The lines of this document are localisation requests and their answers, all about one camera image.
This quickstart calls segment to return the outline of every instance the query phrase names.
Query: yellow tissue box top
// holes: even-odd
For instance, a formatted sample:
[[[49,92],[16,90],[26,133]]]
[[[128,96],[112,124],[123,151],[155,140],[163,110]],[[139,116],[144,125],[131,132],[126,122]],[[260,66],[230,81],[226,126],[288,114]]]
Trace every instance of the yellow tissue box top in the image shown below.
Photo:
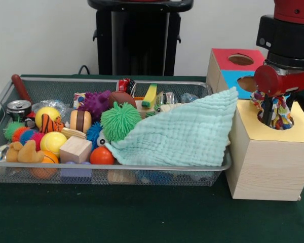
[[[259,110],[250,100],[238,100],[238,111],[252,140],[304,143],[304,112],[297,102],[293,103],[291,110],[294,126],[284,131],[272,129],[261,123],[257,118]]]

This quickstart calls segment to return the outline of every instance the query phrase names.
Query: yellow ball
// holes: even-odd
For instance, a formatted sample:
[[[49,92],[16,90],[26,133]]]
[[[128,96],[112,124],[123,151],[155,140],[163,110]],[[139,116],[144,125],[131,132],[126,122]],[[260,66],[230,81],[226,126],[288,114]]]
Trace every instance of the yellow ball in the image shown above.
[[[66,142],[66,140],[67,138],[62,133],[47,133],[41,140],[41,150],[50,151],[59,158],[60,147]]]
[[[38,128],[42,127],[42,115],[47,114],[49,117],[55,121],[58,116],[60,116],[60,113],[57,111],[57,109],[53,107],[43,107],[36,112],[35,116],[35,123]]]

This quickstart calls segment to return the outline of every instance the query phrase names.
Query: red box top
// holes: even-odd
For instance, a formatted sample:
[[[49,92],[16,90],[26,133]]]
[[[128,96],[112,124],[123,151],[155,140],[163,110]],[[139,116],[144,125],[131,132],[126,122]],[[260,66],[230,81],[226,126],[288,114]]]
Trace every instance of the red box top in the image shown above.
[[[256,71],[265,57],[259,50],[212,49],[221,70]]]

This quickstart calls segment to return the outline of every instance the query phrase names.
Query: purple spiky ball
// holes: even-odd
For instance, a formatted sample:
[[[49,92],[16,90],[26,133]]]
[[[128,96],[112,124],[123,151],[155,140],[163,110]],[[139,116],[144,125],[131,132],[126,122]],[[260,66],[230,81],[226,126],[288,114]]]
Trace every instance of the purple spiky ball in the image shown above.
[[[93,122],[100,122],[101,114],[104,111],[109,110],[108,98],[110,91],[106,90],[103,93],[87,92],[84,104],[78,108],[78,110],[88,111],[91,113]]]

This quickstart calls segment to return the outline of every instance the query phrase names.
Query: orange tiger toy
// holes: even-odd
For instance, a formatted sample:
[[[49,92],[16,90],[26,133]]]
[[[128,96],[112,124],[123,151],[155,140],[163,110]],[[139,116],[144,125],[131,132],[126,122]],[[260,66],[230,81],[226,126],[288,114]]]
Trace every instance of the orange tiger toy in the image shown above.
[[[64,127],[65,125],[61,122],[61,118],[59,116],[55,121],[53,121],[49,115],[42,115],[42,127],[40,128],[40,133],[61,132]]]

